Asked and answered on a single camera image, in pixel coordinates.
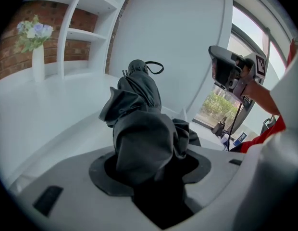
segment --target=green bush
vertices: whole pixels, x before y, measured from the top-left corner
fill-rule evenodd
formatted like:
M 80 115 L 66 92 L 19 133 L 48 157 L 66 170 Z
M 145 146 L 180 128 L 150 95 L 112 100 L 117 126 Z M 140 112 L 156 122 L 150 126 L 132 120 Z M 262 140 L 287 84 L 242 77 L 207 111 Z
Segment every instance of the green bush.
M 226 116 L 227 121 L 229 121 L 235 118 L 237 107 L 234 107 L 231 102 L 211 91 L 210 95 L 203 103 L 201 110 L 211 114 L 217 120 Z

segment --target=red shirt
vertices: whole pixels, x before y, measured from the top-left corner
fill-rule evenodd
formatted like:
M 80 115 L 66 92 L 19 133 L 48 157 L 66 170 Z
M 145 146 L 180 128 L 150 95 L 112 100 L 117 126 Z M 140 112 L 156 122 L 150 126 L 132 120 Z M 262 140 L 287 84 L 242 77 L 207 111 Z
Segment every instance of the red shirt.
M 297 52 L 297 46 L 295 45 L 294 40 L 292 40 L 291 44 L 290 44 L 290 52 L 288 55 L 288 60 L 287 60 L 287 67 L 290 65 L 291 61 L 293 60 L 295 54 Z M 252 141 L 247 141 L 242 143 L 242 148 L 241 148 L 241 152 L 242 153 L 246 153 L 248 151 L 248 149 L 255 144 L 262 144 L 268 137 L 270 137 L 272 134 L 278 133 L 280 131 L 285 130 L 286 125 L 284 123 L 283 118 L 280 116 L 278 118 L 278 120 L 276 121 L 276 124 L 269 128 L 268 130 L 266 130 L 263 134 L 261 134 L 260 136 L 254 138 Z

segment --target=person's arm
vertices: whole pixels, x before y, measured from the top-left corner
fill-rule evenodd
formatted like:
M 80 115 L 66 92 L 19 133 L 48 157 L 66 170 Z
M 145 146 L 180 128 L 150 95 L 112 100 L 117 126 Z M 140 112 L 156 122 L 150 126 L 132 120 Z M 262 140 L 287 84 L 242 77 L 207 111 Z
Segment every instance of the person's arm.
M 280 115 L 280 112 L 270 95 L 270 91 L 256 81 L 250 82 L 244 92 L 243 96 L 247 96 L 255 101 L 262 109 L 272 115 Z

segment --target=white vase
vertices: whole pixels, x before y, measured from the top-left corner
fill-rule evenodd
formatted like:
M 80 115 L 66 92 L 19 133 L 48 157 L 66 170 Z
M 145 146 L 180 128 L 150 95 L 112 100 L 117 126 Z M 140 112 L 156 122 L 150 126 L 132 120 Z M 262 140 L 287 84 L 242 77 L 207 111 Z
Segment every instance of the white vase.
M 43 45 L 33 50 L 32 68 L 35 82 L 42 82 L 45 76 Z

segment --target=brick wall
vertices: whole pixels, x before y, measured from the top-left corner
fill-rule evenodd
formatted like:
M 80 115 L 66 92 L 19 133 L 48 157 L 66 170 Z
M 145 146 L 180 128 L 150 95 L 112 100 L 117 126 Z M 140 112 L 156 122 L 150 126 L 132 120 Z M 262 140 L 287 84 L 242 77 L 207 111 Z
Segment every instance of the brick wall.
M 108 53 L 107 53 L 107 59 L 106 59 L 106 66 L 105 66 L 105 73 L 106 74 L 108 74 L 109 71 L 110 71 L 110 63 L 111 63 L 111 57 L 112 57 L 112 48 L 113 48 L 115 37 L 116 37 L 116 34 L 117 34 L 117 29 L 118 29 L 118 26 L 120 24 L 121 17 L 123 16 L 124 10 L 125 10 L 126 6 L 128 5 L 129 1 L 130 0 L 125 0 L 124 4 L 123 4 L 123 6 L 122 6 L 122 8 L 120 10 L 120 13 L 118 15 L 118 18 L 117 18 L 117 21 L 116 21 L 114 30 L 112 32 L 112 37 L 111 37 L 110 46 L 109 46 L 109 50 L 108 50 Z
M 31 67 L 32 52 L 15 53 L 14 43 L 18 39 L 16 26 L 20 21 L 31 21 L 35 14 L 42 24 L 54 28 L 51 38 L 44 43 L 45 64 L 56 62 L 57 41 L 62 20 L 68 8 L 67 4 L 51 1 L 27 1 L 11 19 L 0 39 L 0 79 Z M 98 16 L 76 9 L 71 28 L 93 32 Z M 65 61 L 88 60 L 89 42 L 67 40 L 65 46 Z

